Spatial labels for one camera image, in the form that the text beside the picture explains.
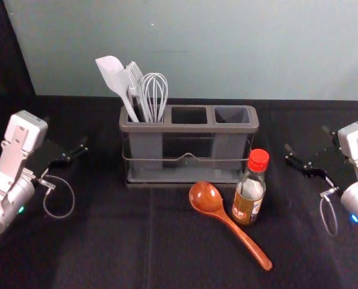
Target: whisk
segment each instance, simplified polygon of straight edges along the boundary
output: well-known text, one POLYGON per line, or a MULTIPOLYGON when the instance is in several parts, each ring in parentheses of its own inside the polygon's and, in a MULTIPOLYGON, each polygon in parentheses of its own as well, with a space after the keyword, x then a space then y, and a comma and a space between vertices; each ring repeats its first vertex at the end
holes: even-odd
POLYGON ((161 122, 168 99, 168 81, 161 73, 145 74, 141 81, 141 99, 147 122, 161 122))

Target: bottle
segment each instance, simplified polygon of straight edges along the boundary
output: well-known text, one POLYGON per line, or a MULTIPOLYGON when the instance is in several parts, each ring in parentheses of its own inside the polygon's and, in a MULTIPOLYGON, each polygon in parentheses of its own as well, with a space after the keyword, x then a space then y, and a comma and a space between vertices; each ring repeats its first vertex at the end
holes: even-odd
POLYGON ((263 149, 254 149, 247 168, 236 186, 232 205, 232 217, 242 225, 255 222, 265 193, 264 173, 270 160, 263 149))

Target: table surface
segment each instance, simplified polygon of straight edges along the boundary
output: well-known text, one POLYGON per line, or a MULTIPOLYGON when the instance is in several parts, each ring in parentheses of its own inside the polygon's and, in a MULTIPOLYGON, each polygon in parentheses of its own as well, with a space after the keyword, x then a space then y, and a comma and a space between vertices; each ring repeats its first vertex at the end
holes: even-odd
MULTIPOLYGON (((72 185, 73 214, 48 217, 38 189, 0 235, 0 288, 358 288, 358 225, 333 198, 339 234, 325 232, 319 193, 327 187, 286 166, 283 147, 308 156, 328 146, 321 126, 357 121, 358 102, 185 101, 256 107, 253 147, 266 149, 271 161, 258 222, 244 230, 271 258, 272 271, 262 270, 227 227, 196 213, 188 189, 126 188, 119 99, 36 97, 7 108, 0 98, 0 141, 19 109, 50 116, 47 137, 66 148, 91 136, 89 154, 51 172, 72 185)), ((221 193, 229 210, 234 191, 221 193)), ((70 203, 68 194, 51 198, 70 203)))

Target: white silicone spatula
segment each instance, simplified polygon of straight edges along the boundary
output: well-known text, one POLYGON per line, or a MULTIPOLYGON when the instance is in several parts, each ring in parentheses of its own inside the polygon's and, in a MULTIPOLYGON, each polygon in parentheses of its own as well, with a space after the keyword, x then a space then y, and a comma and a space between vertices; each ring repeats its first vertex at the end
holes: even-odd
POLYGON ((115 56, 109 55, 97 58, 96 64, 100 69, 106 85, 114 93, 117 93, 123 100, 129 117, 131 117, 133 122, 138 122, 135 111, 126 96, 126 92, 128 90, 128 79, 120 60, 118 60, 115 56))

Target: red cap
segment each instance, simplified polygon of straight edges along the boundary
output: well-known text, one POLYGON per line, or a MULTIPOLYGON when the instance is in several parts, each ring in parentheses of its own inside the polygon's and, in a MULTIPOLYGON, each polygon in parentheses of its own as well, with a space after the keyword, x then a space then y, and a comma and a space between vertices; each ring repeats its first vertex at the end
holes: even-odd
POLYGON ((248 159, 248 168, 256 173, 264 172, 267 169, 270 155, 263 149, 254 149, 251 151, 248 159))

